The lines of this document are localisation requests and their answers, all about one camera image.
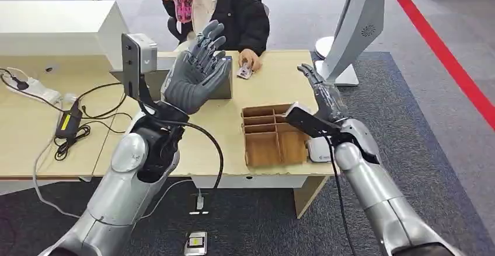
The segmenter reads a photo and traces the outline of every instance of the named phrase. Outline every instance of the speaker grille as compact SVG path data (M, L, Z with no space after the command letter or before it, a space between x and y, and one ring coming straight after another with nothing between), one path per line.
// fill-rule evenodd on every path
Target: speaker grille
M377 28L375 27L374 24L369 24L362 28L361 35L364 37L372 36L376 30Z

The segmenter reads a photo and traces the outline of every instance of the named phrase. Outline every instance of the white cable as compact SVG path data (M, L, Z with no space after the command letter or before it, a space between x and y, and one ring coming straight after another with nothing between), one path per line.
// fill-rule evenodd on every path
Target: white cable
M74 218L80 218L80 216L75 215L75 214L71 214L71 213L68 213L68 212L65 212L61 208L59 208L56 204L51 203L51 202L48 202L47 200L45 200L43 198L43 196L41 195L40 187L38 186L38 181L37 181L37 177L36 177L37 176L38 161L40 160L40 158L43 155L43 153L45 153L45 151L48 149L48 147L50 147L50 145L51 145L51 143L53 141L53 138L55 137L55 131L57 130L58 122L60 121L60 117L61 116L62 116L62 112L59 112L58 113L58 116L57 116L57 122L55 123L55 128L53 129L53 135L50 137L50 140L47 141L46 146L43 148L43 150L41 150L41 152L39 153L39 155L36 156L36 159L34 160L34 163L33 163L33 184L34 184L34 189L36 190L36 194L38 195L38 198L40 199L40 201L42 203L47 204L47 205L55 208L58 212L60 212L63 215L67 215L67 216L74 217Z
M18 72L24 74L24 76L26 78L29 78L29 76L25 72L23 72L21 69L18 69L18 68L7 68L7 70L9 70L9 71L11 71L11 70L18 71Z
M180 181L177 181L177 182L175 182L174 184L170 185L170 186L169 186L169 188L167 188L167 190L165 190L165 192L163 193L162 197L158 200L158 202L156 202L156 205L155 205L155 207L153 208L153 210L152 210L149 214L146 214L145 216L141 217L141 218L139 219L139 221L141 221L141 220L143 220L143 219L145 219L145 218L150 217L150 216L153 214L153 212L155 212L155 210L156 210L156 208L158 207L158 205L160 204L160 202L163 200L163 198L165 197L165 195L167 194L167 192L168 192L168 191L169 191L172 187L174 187L175 185L177 185L177 184L179 184L179 183L182 183L182 182L187 182L187 181L192 181L192 179L180 180Z

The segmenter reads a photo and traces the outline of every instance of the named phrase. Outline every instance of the robot wrist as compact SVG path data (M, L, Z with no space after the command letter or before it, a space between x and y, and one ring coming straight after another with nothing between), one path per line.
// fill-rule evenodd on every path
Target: robot wrist
M174 105L165 101L159 101L154 107L155 116L165 121L189 122L189 115Z

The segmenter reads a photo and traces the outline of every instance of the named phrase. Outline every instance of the silver robotic arm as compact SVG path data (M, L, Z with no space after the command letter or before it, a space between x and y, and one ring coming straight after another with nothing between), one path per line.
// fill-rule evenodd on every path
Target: silver robotic arm
M124 88L141 111L116 147L110 167L74 226L40 256L121 255L136 223L179 163L177 143L189 115L228 77L224 26L212 21L197 43L180 53L167 76L162 101L151 100L144 73L156 70L156 44L123 34Z
M287 120L312 137L331 136L335 161L354 190L385 256L462 256L409 205L382 166L379 148L368 128L348 116L334 84L309 65L298 67L315 92L313 116L292 109Z

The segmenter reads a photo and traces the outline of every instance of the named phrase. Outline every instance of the black jacket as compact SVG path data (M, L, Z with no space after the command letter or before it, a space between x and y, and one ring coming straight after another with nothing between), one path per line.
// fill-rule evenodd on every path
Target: black jacket
M167 13L175 17L173 0L163 1ZM258 0L217 0L217 6L211 20L223 23L222 33L227 42L220 50L238 50L246 48L261 55L266 50L266 41L270 34L270 22L263 4ZM187 34L193 30L192 23L182 25L179 42L184 42Z

